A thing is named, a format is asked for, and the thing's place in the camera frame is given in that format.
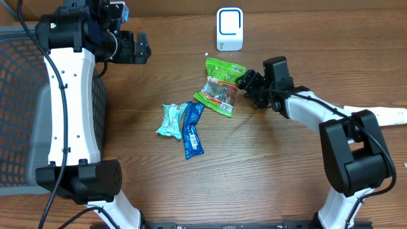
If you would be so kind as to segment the blue snack packet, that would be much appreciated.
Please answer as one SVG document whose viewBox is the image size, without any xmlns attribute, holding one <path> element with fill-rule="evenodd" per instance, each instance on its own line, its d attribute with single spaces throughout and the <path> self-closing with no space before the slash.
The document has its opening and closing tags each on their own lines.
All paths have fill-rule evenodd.
<svg viewBox="0 0 407 229">
<path fill-rule="evenodd" d="M 184 114 L 182 128 L 185 158 L 190 158 L 204 154 L 202 143 L 198 136 L 197 124 L 204 111 L 205 105 L 201 102 L 195 103 L 189 101 Z"/>
</svg>

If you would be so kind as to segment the white cosmetic tube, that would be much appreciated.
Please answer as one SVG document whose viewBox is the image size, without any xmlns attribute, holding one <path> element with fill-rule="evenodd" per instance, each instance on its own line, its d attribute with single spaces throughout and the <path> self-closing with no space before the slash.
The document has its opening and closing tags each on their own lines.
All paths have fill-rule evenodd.
<svg viewBox="0 0 407 229">
<path fill-rule="evenodd" d="M 405 108 L 387 108 L 387 107 L 364 108 L 355 106 L 344 106 L 343 108 L 351 112 L 358 112 L 367 109 L 375 114 L 378 124 L 381 127 L 406 124 Z"/>
</svg>

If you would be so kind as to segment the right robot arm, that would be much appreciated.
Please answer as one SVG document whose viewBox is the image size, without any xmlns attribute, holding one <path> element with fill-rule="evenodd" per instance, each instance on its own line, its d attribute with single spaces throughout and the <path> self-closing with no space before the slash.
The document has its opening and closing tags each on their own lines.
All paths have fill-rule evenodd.
<svg viewBox="0 0 407 229">
<path fill-rule="evenodd" d="M 371 228 L 355 216 L 370 197 L 395 187 L 397 173 L 382 130 L 373 112 L 346 111 L 318 98 L 309 88 L 295 86 L 287 59 L 263 62 L 264 73 L 253 69 L 236 79 L 256 108 L 271 108 L 300 122 L 321 140 L 324 171 L 331 185 L 323 207 L 310 221 L 288 221 L 284 228 Z"/>
</svg>

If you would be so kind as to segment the teal snack packet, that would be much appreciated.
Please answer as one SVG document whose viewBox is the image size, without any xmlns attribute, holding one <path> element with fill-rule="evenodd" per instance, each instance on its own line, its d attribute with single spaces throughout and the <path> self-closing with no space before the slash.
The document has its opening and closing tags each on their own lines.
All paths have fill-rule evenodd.
<svg viewBox="0 0 407 229">
<path fill-rule="evenodd" d="M 163 104 L 163 121 L 161 127 L 156 131 L 163 136 L 173 136 L 176 139 L 181 138 L 180 122 L 187 108 L 184 104 Z"/>
</svg>

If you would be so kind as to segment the green snack bag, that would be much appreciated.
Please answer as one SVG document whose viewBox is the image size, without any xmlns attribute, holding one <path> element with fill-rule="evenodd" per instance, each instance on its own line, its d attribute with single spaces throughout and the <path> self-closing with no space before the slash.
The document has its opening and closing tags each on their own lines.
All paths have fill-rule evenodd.
<svg viewBox="0 0 407 229">
<path fill-rule="evenodd" d="M 205 61 L 207 78 L 200 92 L 194 98 L 214 111 L 232 117 L 235 96 L 238 92 L 236 81 L 246 72 L 246 67 L 212 57 Z"/>
</svg>

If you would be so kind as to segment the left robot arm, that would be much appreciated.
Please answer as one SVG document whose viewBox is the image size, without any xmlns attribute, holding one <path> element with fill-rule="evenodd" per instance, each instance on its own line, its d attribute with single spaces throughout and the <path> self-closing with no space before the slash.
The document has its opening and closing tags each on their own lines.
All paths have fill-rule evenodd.
<svg viewBox="0 0 407 229">
<path fill-rule="evenodd" d="M 101 157 L 93 117 L 95 65 L 145 64 L 151 55 L 144 33 L 121 29 L 128 14 L 123 1 L 65 1 L 36 26 L 52 109 L 48 165 L 36 170 L 36 182 L 97 213 L 108 228 L 147 226 L 122 191 L 120 163 Z"/>
</svg>

